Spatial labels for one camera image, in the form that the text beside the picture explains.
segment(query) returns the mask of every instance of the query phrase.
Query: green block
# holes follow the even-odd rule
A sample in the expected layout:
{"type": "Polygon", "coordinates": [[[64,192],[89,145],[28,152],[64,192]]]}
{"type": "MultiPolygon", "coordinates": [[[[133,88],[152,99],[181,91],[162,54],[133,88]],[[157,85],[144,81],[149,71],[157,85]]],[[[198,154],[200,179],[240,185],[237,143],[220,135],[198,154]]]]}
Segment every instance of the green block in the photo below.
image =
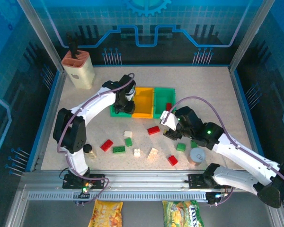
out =
{"type": "Polygon", "coordinates": [[[113,147],[113,154],[125,153],[125,146],[113,147]]]}
{"type": "Polygon", "coordinates": [[[191,146],[192,148],[197,148],[197,147],[198,147],[197,143],[196,143],[196,142],[193,142],[192,140],[190,141],[190,146],[191,146]]]}
{"type": "Polygon", "coordinates": [[[127,147],[132,146],[132,145],[133,145],[132,139],[131,139],[131,138],[126,138],[126,139],[125,139],[125,145],[126,145],[127,147]]]}
{"type": "Polygon", "coordinates": [[[186,149],[186,144],[178,143],[178,145],[177,145],[177,150],[178,151],[185,151],[185,149],[186,149]]]}

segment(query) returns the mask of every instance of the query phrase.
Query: plastic tray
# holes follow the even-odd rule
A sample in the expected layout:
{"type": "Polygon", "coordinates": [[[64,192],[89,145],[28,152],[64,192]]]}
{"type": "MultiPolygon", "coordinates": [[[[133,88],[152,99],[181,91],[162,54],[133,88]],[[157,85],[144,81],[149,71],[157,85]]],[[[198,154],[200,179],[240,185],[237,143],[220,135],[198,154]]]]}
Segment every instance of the plastic tray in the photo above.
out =
{"type": "Polygon", "coordinates": [[[110,111],[111,117],[132,117],[130,114],[127,114],[127,113],[124,113],[124,112],[120,112],[120,113],[116,114],[113,105],[111,105],[109,107],[109,111],[110,111]]]}
{"type": "Polygon", "coordinates": [[[133,98],[136,109],[133,118],[153,118],[155,89],[152,87],[136,87],[136,95],[133,98]]]}
{"type": "Polygon", "coordinates": [[[174,88],[155,88],[153,118],[159,119],[163,111],[166,110],[166,103],[174,105],[176,103],[176,90],[174,88]]]}

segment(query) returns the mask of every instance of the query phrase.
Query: snack bag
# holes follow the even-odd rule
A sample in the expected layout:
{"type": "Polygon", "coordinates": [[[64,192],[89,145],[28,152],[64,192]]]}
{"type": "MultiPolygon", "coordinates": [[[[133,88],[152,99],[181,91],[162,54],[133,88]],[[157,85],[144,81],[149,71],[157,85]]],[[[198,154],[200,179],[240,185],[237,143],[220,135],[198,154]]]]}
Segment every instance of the snack bag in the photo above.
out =
{"type": "Polygon", "coordinates": [[[162,201],[164,227],[204,227],[197,201],[162,201]]]}
{"type": "Polygon", "coordinates": [[[123,202],[96,200],[88,227],[122,227],[122,206],[123,202]]]}

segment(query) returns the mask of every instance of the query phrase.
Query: yellow snack bag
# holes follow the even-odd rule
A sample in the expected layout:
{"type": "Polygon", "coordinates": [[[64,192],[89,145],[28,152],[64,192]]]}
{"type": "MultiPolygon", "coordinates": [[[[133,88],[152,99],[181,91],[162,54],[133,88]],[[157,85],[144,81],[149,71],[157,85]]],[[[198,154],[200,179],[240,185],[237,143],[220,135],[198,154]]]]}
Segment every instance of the yellow snack bag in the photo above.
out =
{"type": "Polygon", "coordinates": [[[95,201],[88,227],[122,227],[123,202],[95,201]]]}

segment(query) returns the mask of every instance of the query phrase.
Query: blue enclosure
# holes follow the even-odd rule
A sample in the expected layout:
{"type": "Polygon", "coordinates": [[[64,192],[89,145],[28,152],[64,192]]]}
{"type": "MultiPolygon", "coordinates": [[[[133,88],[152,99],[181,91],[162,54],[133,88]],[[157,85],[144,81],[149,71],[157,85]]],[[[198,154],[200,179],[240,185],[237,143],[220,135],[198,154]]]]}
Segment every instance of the blue enclosure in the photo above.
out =
{"type": "MultiPolygon", "coordinates": [[[[96,67],[210,67],[230,65],[265,0],[19,2],[31,3],[61,59],[70,33],[96,67]]],[[[35,168],[30,154],[59,75],[37,29],[17,1],[0,1],[0,226],[21,173],[35,168]]],[[[275,0],[233,73],[259,153],[284,162],[284,0],[275,0]]]]}

